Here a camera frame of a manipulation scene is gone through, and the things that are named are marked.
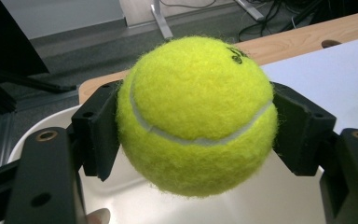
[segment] cable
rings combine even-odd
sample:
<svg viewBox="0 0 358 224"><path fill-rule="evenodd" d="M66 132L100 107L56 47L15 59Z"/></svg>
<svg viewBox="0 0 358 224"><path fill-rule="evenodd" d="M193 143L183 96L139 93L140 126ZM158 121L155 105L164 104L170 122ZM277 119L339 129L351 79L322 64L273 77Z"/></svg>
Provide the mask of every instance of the cable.
<svg viewBox="0 0 358 224"><path fill-rule="evenodd" d="M174 5L171 5L171 4L167 4L167 3L164 3L162 0L159 0L159 2L166 6L166 7L189 7L189 8L206 8L206 7L210 7L211 5L215 4L216 3L216 0L213 0L212 3L206 5L206 6L202 6L202 7L193 7L193 6L186 6L186 5L177 5L177 4L174 4Z"/></svg>
<svg viewBox="0 0 358 224"><path fill-rule="evenodd" d="M271 8L269 9L269 12L266 16L266 19L261 21L261 22L258 22L256 24L253 24L253 25L250 25L250 26L247 26L243 29L241 29L239 32L238 32L238 40L239 42L241 42L241 35L242 34L250 34L250 35L256 35L256 34L252 34L252 33L246 33L246 31L252 29L252 28L255 28L257 26L261 26L260 28L260 32L259 32L259 35L260 36L263 36L263 31L267 28L267 30L269 31L269 33L271 34L271 31L269 30L267 24L269 21L271 21L277 14L278 14L278 11L280 9L282 5L282 1L281 0L276 0L273 2Z"/></svg>

